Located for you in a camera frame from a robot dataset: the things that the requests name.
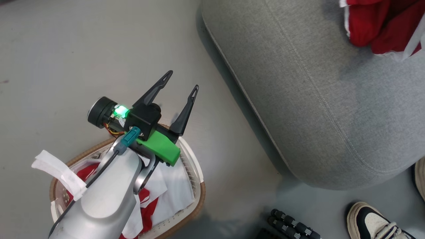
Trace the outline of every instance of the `red garment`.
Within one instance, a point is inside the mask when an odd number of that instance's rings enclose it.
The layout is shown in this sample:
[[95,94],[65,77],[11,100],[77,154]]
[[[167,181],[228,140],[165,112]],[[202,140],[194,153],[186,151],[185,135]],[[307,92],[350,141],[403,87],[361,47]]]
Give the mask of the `red garment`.
[[[81,169],[80,171],[78,171],[77,176],[85,182],[90,176],[96,173],[96,169],[98,166],[99,166],[99,163],[95,163],[93,165],[87,166]],[[69,204],[74,197],[72,196],[70,192],[68,191],[66,192],[68,193],[68,196],[69,196],[69,201],[68,201],[68,204]],[[139,193],[139,198],[140,198],[140,203],[147,201],[149,199],[149,191],[143,188]],[[142,214],[143,230],[139,233],[139,235],[152,229],[152,220],[150,218],[155,212],[157,203],[158,203],[158,198],[153,200],[151,203],[149,203],[147,207],[140,208],[140,212]],[[119,239],[126,239],[126,238],[121,234]]]
[[[351,43],[370,44],[375,54],[404,51],[425,13],[425,0],[346,0],[346,4]],[[413,54],[420,49],[419,43]]]

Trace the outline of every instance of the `black and white sneaker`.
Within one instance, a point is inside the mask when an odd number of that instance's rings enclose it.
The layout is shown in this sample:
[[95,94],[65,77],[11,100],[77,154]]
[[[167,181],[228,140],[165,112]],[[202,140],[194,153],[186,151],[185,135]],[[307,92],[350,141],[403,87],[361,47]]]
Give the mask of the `black and white sneaker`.
[[416,188],[425,201],[425,157],[415,164],[414,176]]
[[347,228],[351,239],[415,239],[365,202],[351,207]]

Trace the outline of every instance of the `orange wire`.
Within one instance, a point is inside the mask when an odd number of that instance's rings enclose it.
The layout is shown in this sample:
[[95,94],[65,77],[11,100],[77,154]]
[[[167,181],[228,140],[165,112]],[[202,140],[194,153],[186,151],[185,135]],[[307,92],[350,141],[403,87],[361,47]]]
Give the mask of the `orange wire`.
[[110,129],[109,129],[109,125],[107,124],[107,123],[103,123],[103,125],[105,126],[105,129],[111,134],[111,135],[114,135],[114,134],[123,134],[124,132],[112,132]]

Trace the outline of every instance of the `gray floor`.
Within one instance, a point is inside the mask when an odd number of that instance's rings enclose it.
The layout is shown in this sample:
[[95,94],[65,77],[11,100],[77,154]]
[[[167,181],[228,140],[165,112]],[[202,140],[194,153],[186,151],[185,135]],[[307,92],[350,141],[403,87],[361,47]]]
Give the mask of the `gray floor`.
[[164,123],[200,92],[185,138],[204,172],[198,219],[173,238],[253,238],[279,208],[331,239],[364,200],[418,238],[425,204],[409,172],[357,191],[311,188],[287,170],[209,39],[199,0],[15,0],[0,6],[0,239],[46,238],[51,177],[41,150],[68,161],[108,138],[86,122],[100,96],[130,105],[167,70]]

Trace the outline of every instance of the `gray fabric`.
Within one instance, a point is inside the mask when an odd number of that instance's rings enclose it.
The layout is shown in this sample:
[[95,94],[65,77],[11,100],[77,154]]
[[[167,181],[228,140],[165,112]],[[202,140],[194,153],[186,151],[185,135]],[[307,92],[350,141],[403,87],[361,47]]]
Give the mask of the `gray fabric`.
[[425,53],[352,46],[336,0],[204,0],[210,34],[291,171],[307,184],[383,182],[425,155]]

